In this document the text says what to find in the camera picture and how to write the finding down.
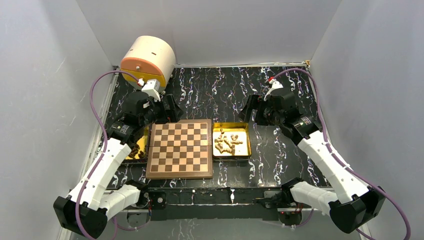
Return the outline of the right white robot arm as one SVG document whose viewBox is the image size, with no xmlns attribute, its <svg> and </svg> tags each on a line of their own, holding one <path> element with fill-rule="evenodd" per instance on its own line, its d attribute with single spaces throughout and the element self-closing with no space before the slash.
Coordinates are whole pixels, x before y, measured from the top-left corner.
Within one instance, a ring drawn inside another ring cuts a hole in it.
<svg viewBox="0 0 424 240">
<path fill-rule="evenodd" d="M 253 110 L 257 125 L 279 127 L 314 162 L 333 188 L 324 190 L 297 177 L 284 183 L 273 200 L 288 207 L 302 203 L 318 209 L 347 234 L 379 214 L 386 199 L 380 188 L 364 183 L 335 160 L 335 151 L 328 149 L 322 125 L 299 109 L 293 93 L 279 91 L 269 97 L 251 94 L 239 118 L 247 123 Z"/>
</svg>

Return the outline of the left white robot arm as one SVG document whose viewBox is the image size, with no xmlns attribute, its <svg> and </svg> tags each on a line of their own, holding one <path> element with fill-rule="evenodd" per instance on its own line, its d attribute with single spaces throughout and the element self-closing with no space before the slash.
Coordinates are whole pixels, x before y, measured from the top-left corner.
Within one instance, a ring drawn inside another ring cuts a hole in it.
<svg viewBox="0 0 424 240">
<path fill-rule="evenodd" d="M 155 99 L 145 92 L 128 94 L 122 112 L 105 131 L 102 151 L 89 170 L 66 197 L 53 203 L 60 225 L 90 240 L 97 239 L 109 220 L 130 205 L 144 208 L 149 203 L 147 185 L 134 180 L 104 196 L 124 159 L 130 155 L 144 131 L 152 124 L 178 122 L 183 111 L 172 94 Z"/>
</svg>

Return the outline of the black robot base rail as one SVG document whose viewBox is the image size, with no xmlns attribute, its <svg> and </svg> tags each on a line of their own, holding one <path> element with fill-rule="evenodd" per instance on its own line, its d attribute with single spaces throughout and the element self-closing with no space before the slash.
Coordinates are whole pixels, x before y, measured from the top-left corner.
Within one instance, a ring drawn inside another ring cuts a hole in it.
<svg viewBox="0 0 424 240">
<path fill-rule="evenodd" d="M 153 221 L 257 219 L 288 227 L 308 220 L 311 207 L 284 203 L 279 187 L 150 188 L 130 215 L 151 213 Z"/>
</svg>

